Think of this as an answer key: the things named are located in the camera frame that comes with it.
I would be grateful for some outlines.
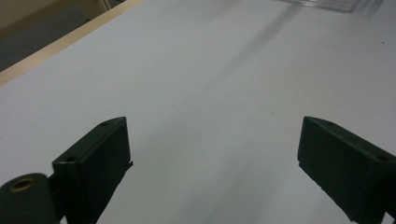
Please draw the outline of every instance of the white tabletop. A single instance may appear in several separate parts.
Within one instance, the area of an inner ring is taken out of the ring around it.
[[[297,149],[307,115],[396,154],[396,1],[370,8],[148,0],[0,88],[0,183],[126,116],[99,223],[349,223]]]

